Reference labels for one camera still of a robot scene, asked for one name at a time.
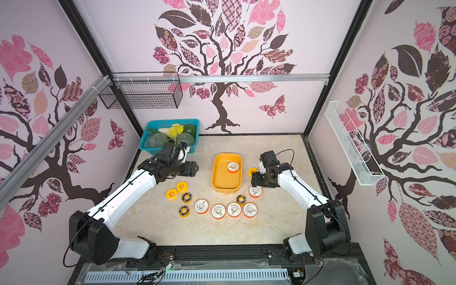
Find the yellow plastic storage box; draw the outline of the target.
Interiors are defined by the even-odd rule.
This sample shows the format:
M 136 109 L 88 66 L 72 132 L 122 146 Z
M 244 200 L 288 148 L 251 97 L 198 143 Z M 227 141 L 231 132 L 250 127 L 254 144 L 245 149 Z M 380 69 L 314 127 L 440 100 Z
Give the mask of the yellow plastic storage box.
M 235 161 L 240 165 L 237 173 L 229 173 L 227 165 Z M 235 153 L 220 153 L 214 159 L 212 187 L 220 193 L 232 194 L 239 190 L 242 185 L 242 158 Z

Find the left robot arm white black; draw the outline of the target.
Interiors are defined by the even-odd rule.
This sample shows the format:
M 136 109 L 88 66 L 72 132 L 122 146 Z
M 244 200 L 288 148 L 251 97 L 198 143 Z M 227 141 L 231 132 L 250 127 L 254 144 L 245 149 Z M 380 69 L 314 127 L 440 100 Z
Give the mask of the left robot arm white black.
M 148 190 L 177 176 L 194 177 L 199 167 L 188 161 L 190 146 L 165 143 L 159 154 L 143 161 L 117 190 L 86 212 L 69 219 L 68 250 L 97 265 L 114 259 L 134 259 L 152 264 L 156 244 L 145 237 L 119 238 L 113 233 L 120 218 Z

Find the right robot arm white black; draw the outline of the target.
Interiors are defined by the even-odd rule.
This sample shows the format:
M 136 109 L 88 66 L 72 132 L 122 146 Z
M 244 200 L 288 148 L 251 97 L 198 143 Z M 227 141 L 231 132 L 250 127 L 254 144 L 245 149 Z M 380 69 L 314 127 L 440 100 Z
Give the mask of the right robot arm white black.
M 350 245 L 349 226 L 340 201 L 318 193 L 299 177 L 291 164 L 281 163 L 273 151 L 260 155 L 259 167 L 252 174 L 251 186 L 282 188 L 306 211 L 304 232 L 284 240 L 288 255 L 321 255 Z

